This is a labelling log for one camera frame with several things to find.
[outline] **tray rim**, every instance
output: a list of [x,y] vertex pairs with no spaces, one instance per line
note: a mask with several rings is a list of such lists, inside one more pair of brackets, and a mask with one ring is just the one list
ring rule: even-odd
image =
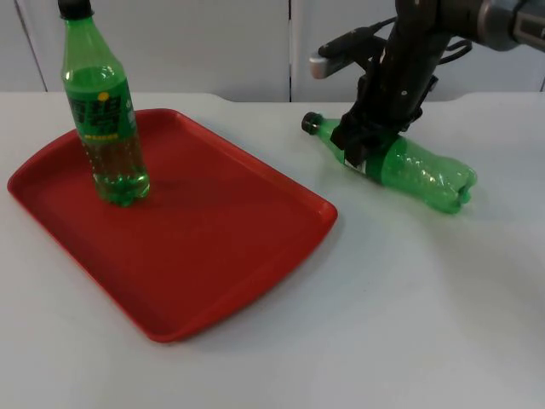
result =
[[[154,342],[157,343],[174,343],[174,342],[181,342],[185,340],[187,337],[192,337],[194,335],[199,334],[202,331],[205,331],[208,328],[211,328],[213,326],[219,325],[221,322],[227,320],[229,317],[241,312],[243,309],[249,307],[254,302],[257,302],[261,297],[263,297],[265,294],[267,294],[269,291],[273,290],[276,285],[278,285],[283,279],[288,277],[290,274],[295,272],[295,269],[303,264],[308,257],[318,249],[320,243],[324,240],[325,236],[328,234],[328,232],[333,228],[335,225],[336,219],[338,217],[338,211],[337,208],[327,199],[323,198],[322,196],[318,195],[317,193],[313,192],[312,190],[308,189],[307,187],[303,186],[297,181],[294,181],[289,176],[281,173],[280,171],[274,169],[271,165],[263,162],[256,156],[252,155],[251,153],[246,152],[242,148],[236,146],[234,143],[228,141],[227,139],[223,138],[222,136],[216,134],[213,130],[210,130],[203,125],[197,123],[196,121],[192,120],[188,116],[184,115],[181,112],[178,112],[174,109],[168,109],[168,108],[152,108],[152,109],[144,109],[144,110],[138,110],[135,112],[136,117],[141,117],[143,115],[151,115],[154,113],[168,113],[171,115],[175,115],[176,117],[180,117],[182,121],[186,121],[190,123],[192,126],[196,126],[197,128],[205,131],[207,134],[211,134],[213,137],[217,137],[222,144],[227,146],[230,150],[234,152],[241,153],[245,156],[246,159],[251,160],[252,162],[260,165],[264,169],[267,169],[268,171],[271,171],[272,173],[276,174],[277,176],[282,177],[285,179],[289,184],[290,187],[306,191],[307,195],[310,194],[310,196],[313,196],[314,199],[319,200],[322,204],[322,208],[319,210],[316,210],[316,213],[320,215],[320,219],[323,221],[319,224],[319,227],[317,226],[315,239],[314,240],[308,240],[306,242],[306,245],[304,247],[300,247],[297,250],[296,256],[291,256],[291,259],[295,259],[293,262],[287,263],[288,265],[284,268],[284,272],[281,274],[265,274],[265,271],[272,269],[272,266],[277,268],[277,264],[279,262],[282,262],[282,258],[285,255],[285,253],[289,250],[289,248],[284,249],[283,251],[280,251],[278,254],[275,254],[271,261],[269,261],[264,266],[261,266],[260,268],[256,269],[256,271],[252,272],[252,274],[245,277],[243,280],[241,280],[239,283],[237,283],[232,289],[228,292],[223,293],[217,300],[215,300],[213,303],[211,303],[209,306],[207,306],[205,309],[200,311],[199,313],[195,314],[191,319],[189,319],[184,325],[181,326],[180,329],[170,331],[169,333],[160,333],[151,331],[149,328],[147,328],[143,323],[141,323],[134,315],[132,315],[128,309],[124,307],[124,305],[104,286],[99,282],[99,280],[76,258],[75,255],[73,255],[68,248],[66,248],[62,242],[60,241],[60,238],[58,238],[53,231],[51,231],[44,222],[42,222],[37,214],[33,213],[31,208],[26,204],[26,202],[23,200],[23,198],[18,194],[17,187],[18,179],[24,175],[24,173],[27,171],[28,168],[33,166],[37,161],[42,160],[43,158],[47,157],[51,152],[54,152],[60,148],[63,148],[63,146],[67,143],[72,143],[75,139],[78,138],[77,131],[75,129],[67,131],[65,134],[55,138],[51,142],[49,142],[47,145],[42,147],[40,150],[38,150],[36,153],[34,153],[29,159],[27,159],[15,172],[14,174],[8,179],[7,183],[7,189],[10,192],[11,196],[16,200],[19,205],[25,209],[26,213],[29,214],[34,221],[37,222],[39,226],[42,227],[43,230],[57,243],[57,245],[85,272],[85,274],[95,282],[95,284],[100,287],[100,289],[106,294],[107,298],[113,302],[115,305],[120,308],[124,315],[130,319],[130,321],[138,327],[146,336],[151,339]],[[229,300],[233,298],[234,295],[240,294],[248,294],[247,292],[244,292],[243,289],[245,287],[248,287],[250,285],[250,281],[255,281],[256,278],[260,278],[263,276],[265,280],[262,280],[261,287],[257,291],[252,291],[249,296],[246,297],[238,297],[238,300],[236,302],[232,302],[232,306],[227,309],[225,312],[221,312],[221,306],[225,304],[226,302],[230,302]],[[212,315],[212,319],[206,320],[207,315]]]

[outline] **bottle base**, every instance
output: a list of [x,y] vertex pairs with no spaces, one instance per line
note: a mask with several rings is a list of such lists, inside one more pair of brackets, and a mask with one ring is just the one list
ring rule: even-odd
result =
[[94,178],[99,196],[117,206],[128,207],[135,200],[145,198],[150,192],[150,180],[147,174],[115,178],[94,175]]

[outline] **bottle label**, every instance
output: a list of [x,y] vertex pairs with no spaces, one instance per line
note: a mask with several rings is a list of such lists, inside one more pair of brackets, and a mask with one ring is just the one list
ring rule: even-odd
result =
[[135,134],[135,111],[127,80],[101,92],[67,91],[66,94],[83,143],[112,143]]
[[346,159],[344,159],[344,165],[350,169],[354,169],[356,170],[357,172],[361,173],[362,175],[366,175],[366,171],[365,171],[365,165],[366,165],[366,161],[362,162],[358,167],[356,166],[353,166],[350,162],[348,162]]

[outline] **white wall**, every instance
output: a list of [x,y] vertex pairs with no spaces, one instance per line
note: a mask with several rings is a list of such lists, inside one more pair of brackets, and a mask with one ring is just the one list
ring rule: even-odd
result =
[[0,91],[43,91],[12,0],[0,0]]
[[[288,101],[288,0],[92,0],[133,91]],[[56,0],[20,0],[49,90],[62,90]]]
[[[319,46],[359,26],[395,16],[394,0],[292,0],[293,101],[353,101],[363,71],[350,66],[334,76],[312,78],[308,56]],[[389,29],[381,32],[387,37]],[[475,91],[538,91],[545,76],[545,54],[527,47],[497,53],[475,46],[461,60],[440,66],[430,100]]]

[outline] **yellow logo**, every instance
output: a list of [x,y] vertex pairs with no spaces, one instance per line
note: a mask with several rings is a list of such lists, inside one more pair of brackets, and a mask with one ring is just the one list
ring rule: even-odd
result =
[[98,100],[101,102],[105,102],[108,101],[108,98],[110,98],[110,94],[108,94],[107,92],[101,92],[99,94]]

